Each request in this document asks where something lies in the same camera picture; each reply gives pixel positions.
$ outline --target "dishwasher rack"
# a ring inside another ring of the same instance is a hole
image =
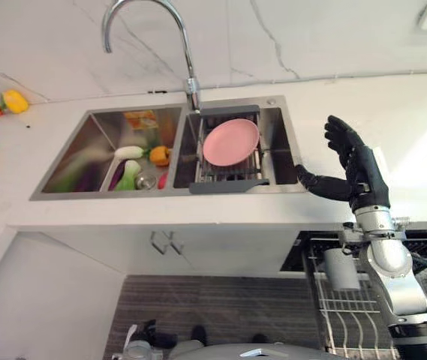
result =
[[[414,266],[416,279],[427,295],[427,232],[409,238],[404,244],[412,255],[425,260]],[[380,316],[380,308],[368,275],[354,259],[360,290],[335,291],[324,273],[323,252],[338,248],[336,236],[310,238],[303,251],[305,272],[317,307],[317,324],[321,341],[328,353],[348,359],[400,359]]]

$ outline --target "shoe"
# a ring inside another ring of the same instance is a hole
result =
[[[207,342],[206,342],[206,330],[205,330],[205,328],[202,327],[201,325],[196,325],[191,330],[191,337],[190,337],[190,339],[192,339],[192,340],[198,340],[204,346],[206,346]]]
[[[255,334],[253,335],[253,337],[251,338],[251,343],[252,344],[270,344],[268,337],[264,334]]]

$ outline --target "cabinet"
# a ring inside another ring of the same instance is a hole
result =
[[[36,232],[0,264],[0,359],[101,359],[124,275]]]
[[[47,235],[125,274],[279,276],[291,226],[108,226]]]
[[[188,262],[173,251],[170,240],[158,228],[109,226],[60,230],[47,235],[125,274],[173,275],[190,269]]]

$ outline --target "yellow bell pepper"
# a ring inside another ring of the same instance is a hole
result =
[[[166,167],[170,163],[170,150],[166,146],[157,146],[150,151],[150,161],[157,167]]]
[[[13,113],[19,114],[28,109],[28,101],[16,90],[2,93],[2,103]]]

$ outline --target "chrome faucet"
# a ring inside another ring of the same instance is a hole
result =
[[[120,10],[123,5],[132,1],[134,0],[116,0],[111,4],[107,12],[104,14],[103,23],[101,26],[101,36],[103,38],[103,48],[106,53],[111,53],[110,27],[113,21],[113,17],[115,17],[115,15],[118,13],[118,10]],[[195,76],[195,72],[193,69],[193,62],[191,61],[190,43],[188,42],[188,36],[186,34],[186,28],[185,24],[183,23],[183,19],[180,16],[179,12],[174,8],[173,5],[171,5],[168,0],[150,1],[155,2],[161,5],[163,8],[167,9],[171,16],[175,19],[175,22],[179,27],[182,36],[183,52],[185,53],[186,65],[188,66],[188,78],[185,81],[186,98],[190,109],[195,111],[196,113],[199,113],[201,109],[200,94],[198,93],[198,91],[200,90],[200,85],[198,84],[198,80]]]

